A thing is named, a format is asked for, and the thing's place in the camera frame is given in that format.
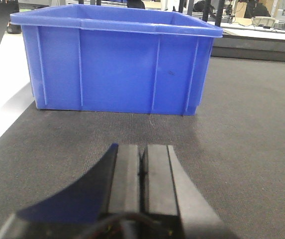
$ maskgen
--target bin rim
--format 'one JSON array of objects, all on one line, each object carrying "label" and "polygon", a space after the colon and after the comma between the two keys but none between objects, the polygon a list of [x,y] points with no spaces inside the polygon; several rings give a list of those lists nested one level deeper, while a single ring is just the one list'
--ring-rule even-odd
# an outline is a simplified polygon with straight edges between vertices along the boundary
[{"label": "bin rim", "polygon": [[[194,22],[192,25],[174,25],[174,24],[160,24],[160,23],[144,23],[134,21],[117,21],[117,20],[102,20],[92,18],[79,17],[61,17],[48,16],[44,14],[51,13],[64,8],[114,8],[116,11],[152,11],[154,14],[161,12],[161,14],[181,15]],[[48,27],[68,27],[78,28],[83,30],[101,30],[101,31],[120,31],[132,33],[146,33],[146,34],[172,34],[172,35],[190,35],[203,37],[222,37],[223,29],[218,26],[211,25],[195,17],[182,14],[179,12],[165,12],[158,10],[144,10],[135,8],[113,7],[113,6],[97,6],[97,5],[83,5],[71,4],[64,6],[51,6],[34,11],[12,13],[10,15],[11,24],[16,25],[30,25],[30,26],[48,26]]]}]

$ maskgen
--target blue plastic bin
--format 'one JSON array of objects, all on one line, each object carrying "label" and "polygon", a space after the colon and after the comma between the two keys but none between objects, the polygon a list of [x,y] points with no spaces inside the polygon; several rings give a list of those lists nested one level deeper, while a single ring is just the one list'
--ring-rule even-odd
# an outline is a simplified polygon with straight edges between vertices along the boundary
[{"label": "blue plastic bin", "polygon": [[66,5],[14,13],[38,109],[194,115],[222,29],[178,12]]}]

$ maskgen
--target floor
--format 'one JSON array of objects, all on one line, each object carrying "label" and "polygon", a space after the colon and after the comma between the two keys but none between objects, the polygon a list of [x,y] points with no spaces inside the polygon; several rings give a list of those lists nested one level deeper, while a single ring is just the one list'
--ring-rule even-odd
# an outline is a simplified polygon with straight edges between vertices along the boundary
[{"label": "floor", "polygon": [[0,136],[32,103],[22,34],[4,34],[0,44]]}]

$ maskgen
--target dark gray table surface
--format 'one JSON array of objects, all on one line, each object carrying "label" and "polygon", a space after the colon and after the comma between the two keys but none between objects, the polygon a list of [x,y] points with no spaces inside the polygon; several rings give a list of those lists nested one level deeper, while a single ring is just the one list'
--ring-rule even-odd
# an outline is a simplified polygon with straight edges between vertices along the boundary
[{"label": "dark gray table surface", "polygon": [[39,111],[0,138],[0,227],[84,174],[113,143],[171,144],[243,239],[285,238],[285,63],[212,58],[194,117]]}]

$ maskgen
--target person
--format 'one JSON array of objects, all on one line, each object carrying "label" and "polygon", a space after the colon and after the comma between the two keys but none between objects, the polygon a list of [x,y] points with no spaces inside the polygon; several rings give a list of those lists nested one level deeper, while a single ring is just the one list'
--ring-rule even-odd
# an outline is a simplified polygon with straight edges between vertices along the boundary
[{"label": "person", "polygon": [[[205,6],[205,1],[204,0],[200,0],[198,2],[196,2],[193,6],[193,11],[195,12],[203,12],[204,11],[204,6]],[[210,5],[208,8],[208,13],[210,14],[211,17],[216,18],[215,14],[213,13],[213,10],[215,8]]]},{"label": "person", "polygon": [[143,1],[141,1],[141,0],[127,0],[127,7],[128,8],[146,9]]},{"label": "person", "polygon": [[256,16],[271,16],[267,8],[259,0],[249,0],[246,6],[244,18],[252,18]]}]

